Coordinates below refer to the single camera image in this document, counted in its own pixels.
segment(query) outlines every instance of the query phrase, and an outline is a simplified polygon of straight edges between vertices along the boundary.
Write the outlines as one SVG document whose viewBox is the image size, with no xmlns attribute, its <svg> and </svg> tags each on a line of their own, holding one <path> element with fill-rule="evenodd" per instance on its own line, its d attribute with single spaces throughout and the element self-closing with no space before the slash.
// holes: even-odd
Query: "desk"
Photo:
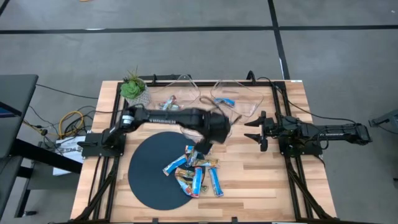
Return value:
<svg viewBox="0 0 398 224">
<path fill-rule="evenodd" d="M 0 220 L 17 176 L 28 179 L 15 214 L 15 217 L 21 217 L 24 214 L 30 190 L 42 189 L 38 187 L 38 182 L 54 186 L 50 179 L 40 178 L 39 180 L 38 177 L 44 176 L 43 170 L 47 172 L 52 170 L 51 167 L 44 167 L 42 163 L 77 174 L 81 170 L 81 164 L 76 161 L 16 138 L 34 94 L 37 79 L 37 75 L 0 75 L 0 101 L 21 112 L 21 116 L 0 118 Z M 22 167 L 23 158 L 42 163 L 37 163 L 35 169 L 33 169 L 34 166 Z M 64 177 L 57 179 L 73 180 L 73 178 Z"/>
<path fill-rule="evenodd" d="M 112 111 L 118 82 L 103 82 L 96 110 Z M 292 103 L 309 110 L 302 82 L 286 81 L 287 94 Z M 261 92 L 264 100 L 248 121 L 257 119 L 262 110 L 267 114 L 275 113 L 271 88 L 268 86 L 250 87 Z M 201 95 L 210 96 L 211 87 L 200 87 Z M 292 114 L 302 121 L 312 122 L 311 116 L 291 107 Z M 93 132 L 100 133 L 109 127 L 111 114 L 95 114 Z M 218 175 L 224 197 L 216 198 L 210 189 L 200 198 L 192 199 L 175 210 L 160 211 L 146 207 L 131 192 L 127 170 L 134 150 L 149 136 L 162 131 L 180 132 L 179 126 L 144 124 L 137 131 L 127 135 L 124 155 L 119 162 L 116 190 L 114 194 L 111 222 L 151 222 L 158 218 L 160 222 L 230 222 L 237 217 L 240 222 L 258 221 L 294 221 L 294 211 L 285 169 L 284 158 L 280 155 L 278 142 L 269 138 L 267 152 L 244 133 L 259 133 L 261 128 L 247 127 L 242 124 L 233 126 L 232 135 L 223 145 L 214 145 L 213 153 L 207 157 L 220 160 Z M 323 164 L 314 156 L 302 156 L 307 186 L 317 202 L 332 216 L 336 215 L 326 172 Z M 77 217 L 87 206 L 88 195 L 95 172 L 97 157 L 84 161 L 81 170 L 71 218 Z M 94 193 L 98 186 L 97 175 Z M 204 180 L 211 185 L 209 175 Z M 297 189 L 301 214 L 305 216 L 303 197 Z M 99 218 L 104 217 L 108 193 L 105 192 Z"/>
</svg>

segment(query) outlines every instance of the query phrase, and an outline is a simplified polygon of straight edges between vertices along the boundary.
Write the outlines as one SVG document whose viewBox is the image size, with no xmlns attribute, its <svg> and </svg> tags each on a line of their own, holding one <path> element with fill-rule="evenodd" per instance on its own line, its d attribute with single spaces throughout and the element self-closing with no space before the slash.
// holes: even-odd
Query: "blue wrapper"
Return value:
<svg viewBox="0 0 398 224">
<path fill-rule="evenodd" d="M 189 182 L 186 181 L 183 177 L 175 177 L 175 178 L 178 181 L 178 183 L 180 184 L 184 193 L 186 193 L 188 196 L 193 197 L 192 186 L 189 184 Z"/>
<path fill-rule="evenodd" d="M 164 174 L 169 175 L 175 168 L 184 164 L 184 162 L 186 161 L 187 158 L 185 157 L 185 155 L 180 156 L 178 159 L 174 160 L 172 163 L 170 163 L 167 167 L 163 169 Z"/>
<path fill-rule="evenodd" d="M 203 171 L 201 167 L 195 167 L 195 176 L 193 177 L 192 181 L 192 197 L 199 197 L 202 173 Z"/>
<path fill-rule="evenodd" d="M 234 107 L 235 106 L 235 101 L 230 100 L 228 98 L 215 98 L 214 100 L 215 103 L 221 103 L 224 102 L 225 104 L 227 104 L 230 107 Z"/>
<path fill-rule="evenodd" d="M 189 154 L 192 152 L 193 146 L 185 146 L 185 153 Z"/>
<path fill-rule="evenodd" d="M 192 166 L 193 162 L 195 162 L 195 160 L 197 159 L 197 157 L 198 157 L 198 151 L 192 149 L 192 150 L 191 150 L 191 153 L 190 153 L 190 154 L 188 155 L 188 157 L 187 157 L 187 164 L 186 164 L 186 166 L 187 166 L 187 167 Z"/>
<path fill-rule="evenodd" d="M 223 196 L 224 193 L 221 190 L 220 183 L 218 182 L 218 176 L 217 176 L 216 168 L 213 168 L 213 167 L 209 168 L 209 173 L 210 173 L 210 177 L 211 177 L 211 184 L 213 185 L 214 194 L 217 197 Z"/>
</svg>

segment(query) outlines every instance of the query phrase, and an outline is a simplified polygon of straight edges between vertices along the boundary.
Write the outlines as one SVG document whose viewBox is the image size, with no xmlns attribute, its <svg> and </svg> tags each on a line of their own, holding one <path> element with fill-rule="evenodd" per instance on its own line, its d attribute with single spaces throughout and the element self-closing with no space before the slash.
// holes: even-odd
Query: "black circular mat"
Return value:
<svg viewBox="0 0 398 224">
<path fill-rule="evenodd" d="M 183 134 L 163 132 L 147 138 L 131 157 L 129 183 L 134 195 L 144 205 L 157 210 L 178 208 L 192 198 L 186 195 L 174 177 L 163 173 L 163 168 L 185 154 L 185 146 L 195 143 Z M 193 167 L 182 169 L 194 170 Z"/>
</svg>

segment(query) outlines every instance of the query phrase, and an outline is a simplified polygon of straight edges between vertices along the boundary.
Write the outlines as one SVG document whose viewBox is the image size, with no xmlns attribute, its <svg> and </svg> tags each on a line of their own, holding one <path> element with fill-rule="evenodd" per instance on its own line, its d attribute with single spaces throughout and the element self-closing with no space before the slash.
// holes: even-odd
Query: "succulent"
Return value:
<svg viewBox="0 0 398 224">
<path fill-rule="evenodd" d="M 137 69 L 136 72 L 129 72 L 129 76 L 123 78 L 123 84 L 121 86 L 120 95 L 127 99 L 134 99 L 139 96 L 145 90 L 145 83 L 138 78 Z"/>
</svg>

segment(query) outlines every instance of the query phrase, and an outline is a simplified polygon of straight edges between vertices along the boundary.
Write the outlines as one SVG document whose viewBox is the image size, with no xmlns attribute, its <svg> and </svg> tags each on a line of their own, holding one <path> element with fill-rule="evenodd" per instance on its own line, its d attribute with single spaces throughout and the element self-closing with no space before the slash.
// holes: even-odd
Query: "plant pot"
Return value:
<svg viewBox="0 0 398 224">
<path fill-rule="evenodd" d="M 145 85 L 145 90 L 139 96 L 135 97 L 134 99 L 126 98 L 126 101 L 129 103 L 129 106 L 143 104 L 145 107 L 147 107 L 150 103 L 150 94 L 148 86 Z"/>
</svg>

